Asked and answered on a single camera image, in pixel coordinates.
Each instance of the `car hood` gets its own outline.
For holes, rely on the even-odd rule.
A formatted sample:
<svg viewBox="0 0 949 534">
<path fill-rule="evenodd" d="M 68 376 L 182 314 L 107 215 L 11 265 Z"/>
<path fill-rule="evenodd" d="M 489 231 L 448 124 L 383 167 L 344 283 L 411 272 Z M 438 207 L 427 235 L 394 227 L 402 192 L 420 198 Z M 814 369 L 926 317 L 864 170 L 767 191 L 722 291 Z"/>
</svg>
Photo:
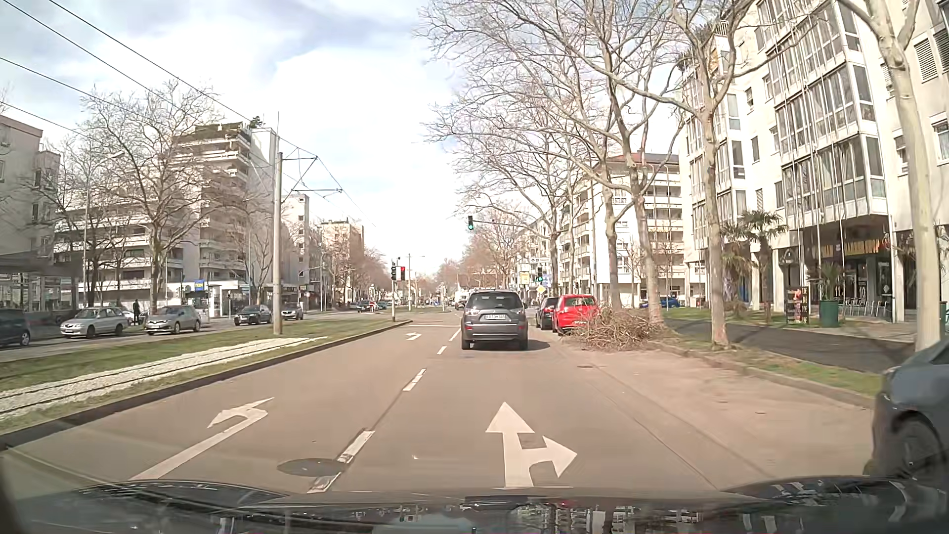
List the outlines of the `car hood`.
<svg viewBox="0 0 949 534">
<path fill-rule="evenodd" d="M 146 531 L 143 528 L 149 524 L 195 522 L 247 532 L 290 521 L 301 527 L 337 527 L 334 530 L 343 524 L 361 525 L 345 529 L 351 532 L 380 524 L 408 530 L 411 523 L 444 522 L 454 532 L 493 531 L 491 526 L 504 524 L 510 532 L 587 533 L 609 530 L 607 521 L 613 529 L 626 523 L 629 531 L 632 521 L 665 525 L 669 532 L 679 524 L 686 527 L 679 531 L 746 534 L 800 532 L 805 527 L 817 532 L 886 531 L 909 523 L 944 521 L 945 493 L 909 482 L 833 476 L 720 491 L 470 487 L 309 494 L 204 481 L 144 480 L 34 497 L 14 507 L 28 527 L 69 525 L 96 532 Z M 606 516 L 609 510 L 611 518 Z"/>
</svg>

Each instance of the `rear windshield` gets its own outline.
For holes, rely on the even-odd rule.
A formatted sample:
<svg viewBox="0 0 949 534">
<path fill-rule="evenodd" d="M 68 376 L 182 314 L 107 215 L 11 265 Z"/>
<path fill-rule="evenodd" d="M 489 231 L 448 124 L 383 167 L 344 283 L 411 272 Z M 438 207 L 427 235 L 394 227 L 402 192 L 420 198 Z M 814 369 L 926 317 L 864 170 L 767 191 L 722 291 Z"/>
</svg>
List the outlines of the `rear windshield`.
<svg viewBox="0 0 949 534">
<path fill-rule="evenodd" d="M 515 310 L 523 308 L 524 304 L 521 303 L 521 297 L 517 293 L 490 291 L 469 296 L 467 307 L 472 310 Z"/>
<path fill-rule="evenodd" d="M 564 306 L 593 306 L 596 299 L 592 296 L 568 296 L 564 299 Z"/>
</svg>

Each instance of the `gravel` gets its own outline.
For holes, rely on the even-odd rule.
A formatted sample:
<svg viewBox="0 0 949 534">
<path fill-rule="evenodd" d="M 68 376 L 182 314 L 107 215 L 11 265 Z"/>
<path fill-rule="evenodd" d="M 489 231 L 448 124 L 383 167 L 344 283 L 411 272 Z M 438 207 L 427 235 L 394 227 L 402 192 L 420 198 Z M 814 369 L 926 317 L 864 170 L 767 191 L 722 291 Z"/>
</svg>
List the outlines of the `gravel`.
<svg viewBox="0 0 949 534">
<path fill-rule="evenodd" d="M 217 347 L 123 369 L 93 372 L 75 378 L 35 384 L 17 390 L 2 391 L 0 392 L 0 420 L 58 404 L 76 402 L 112 391 L 124 390 L 136 384 L 163 378 L 178 372 L 200 369 L 285 347 L 304 345 L 320 339 L 326 339 L 326 336 L 255 339 L 231 347 Z"/>
</svg>

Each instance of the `wheel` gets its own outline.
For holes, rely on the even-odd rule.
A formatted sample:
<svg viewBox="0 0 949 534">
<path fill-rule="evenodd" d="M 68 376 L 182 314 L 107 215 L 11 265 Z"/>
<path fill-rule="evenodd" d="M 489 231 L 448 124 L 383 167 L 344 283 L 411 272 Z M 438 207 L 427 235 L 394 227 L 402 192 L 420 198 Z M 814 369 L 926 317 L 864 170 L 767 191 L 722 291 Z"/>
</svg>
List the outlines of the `wheel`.
<svg viewBox="0 0 949 534">
<path fill-rule="evenodd" d="M 896 431 L 892 443 L 879 465 L 880 474 L 945 487 L 947 470 L 942 445 L 929 425 L 921 419 L 909 419 Z"/>
</svg>

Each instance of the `parked car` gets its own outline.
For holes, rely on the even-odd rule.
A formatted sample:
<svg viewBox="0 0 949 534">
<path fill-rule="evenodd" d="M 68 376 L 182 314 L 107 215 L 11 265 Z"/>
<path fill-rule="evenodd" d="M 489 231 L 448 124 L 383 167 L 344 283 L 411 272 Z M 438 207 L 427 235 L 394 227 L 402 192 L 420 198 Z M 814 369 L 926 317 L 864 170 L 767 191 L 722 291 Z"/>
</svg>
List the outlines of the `parked car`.
<svg viewBox="0 0 949 534">
<path fill-rule="evenodd" d="M 23 310 L 0 309 L 0 347 L 10 343 L 26 347 L 31 339 L 32 333 Z"/>
<path fill-rule="evenodd" d="M 265 324 L 273 321 L 273 313 L 264 304 L 252 304 L 244 306 L 237 315 L 234 316 L 234 325 L 242 324 Z"/>
<path fill-rule="evenodd" d="M 548 296 L 537 307 L 537 313 L 534 315 L 537 328 L 541 330 L 553 328 L 553 309 L 557 306 L 557 298 L 556 296 Z"/>
<path fill-rule="evenodd" d="M 284 304 L 280 310 L 280 318 L 285 320 L 303 320 L 303 308 L 299 304 Z"/>
<path fill-rule="evenodd" d="M 182 330 L 201 331 L 201 317 L 194 306 L 163 306 L 145 321 L 145 331 L 149 335 L 159 332 L 180 334 Z"/>
<path fill-rule="evenodd" d="M 461 316 L 461 350 L 479 341 L 516 341 L 528 348 L 528 316 L 514 291 L 478 291 L 468 296 Z"/>
<path fill-rule="evenodd" d="M 682 307 L 682 303 L 679 302 L 679 299 L 678 299 L 678 298 L 675 298 L 674 296 L 660 296 L 660 297 L 659 297 L 659 305 L 660 305 L 661 308 L 665 308 L 665 309 L 667 309 L 667 310 L 668 310 L 669 308 L 681 308 L 681 307 Z M 649 302 L 648 302 L 647 300 L 644 300 L 643 302 L 640 302 L 640 308 L 648 308 L 648 307 L 649 307 Z"/>
<path fill-rule="evenodd" d="M 585 325 L 598 311 L 593 295 L 561 295 L 553 310 L 550 328 L 558 335 L 567 334 Z"/>
<path fill-rule="evenodd" d="M 66 337 L 95 337 L 99 334 L 122 335 L 129 320 L 115 306 L 83 308 L 76 316 L 63 321 L 60 333 Z"/>
</svg>

